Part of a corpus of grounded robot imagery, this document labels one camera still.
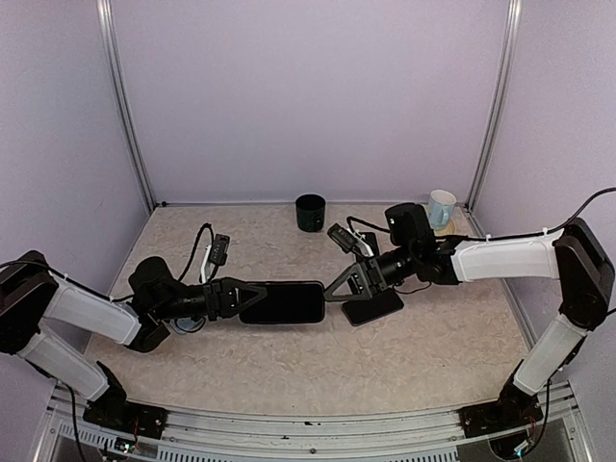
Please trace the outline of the pink phone case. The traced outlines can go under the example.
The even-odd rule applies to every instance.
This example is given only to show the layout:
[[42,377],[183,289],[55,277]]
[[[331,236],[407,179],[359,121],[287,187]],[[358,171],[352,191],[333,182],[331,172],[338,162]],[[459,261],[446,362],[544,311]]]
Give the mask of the pink phone case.
[[360,232],[359,240],[360,253],[364,258],[368,259],[380,255],[378,240],[373,232]]

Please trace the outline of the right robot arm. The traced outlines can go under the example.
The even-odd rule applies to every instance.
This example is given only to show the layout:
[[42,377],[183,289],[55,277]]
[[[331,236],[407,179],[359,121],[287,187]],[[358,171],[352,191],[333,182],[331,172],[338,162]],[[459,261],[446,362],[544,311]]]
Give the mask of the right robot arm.
[[358,257],[324,291],[327,302],[370,300],[410,276],[433,285],[483,279],[549,278],[559,281],[562,302],[528,356],[494,403],[492,417],[515,425],[536,395],[608,316],[615,268],[587,223],[571,218],[554,229],[513,237],[438,237],[423,206],[395,205],[385,212],[393,249],[372,254],[360,235],[339,224],[327,234],[343,252]]

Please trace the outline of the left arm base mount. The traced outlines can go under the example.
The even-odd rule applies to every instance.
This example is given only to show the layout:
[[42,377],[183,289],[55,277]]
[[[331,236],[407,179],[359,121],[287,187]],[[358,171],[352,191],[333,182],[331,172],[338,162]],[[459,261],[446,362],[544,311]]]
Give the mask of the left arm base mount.
[[101,427],[160,440],[167,424],[168,411],[163,407],[133,401],[88,405],[83,414],[87,423]]

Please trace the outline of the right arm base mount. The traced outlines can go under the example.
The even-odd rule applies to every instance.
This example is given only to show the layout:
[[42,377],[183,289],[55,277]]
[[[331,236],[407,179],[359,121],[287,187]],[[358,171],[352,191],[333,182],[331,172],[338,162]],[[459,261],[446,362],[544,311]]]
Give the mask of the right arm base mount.
[[522,408],[515,403],[499,401],[462,407],[458,415],[467,439],[499,433],[544,419],[544,413],[538,403]]

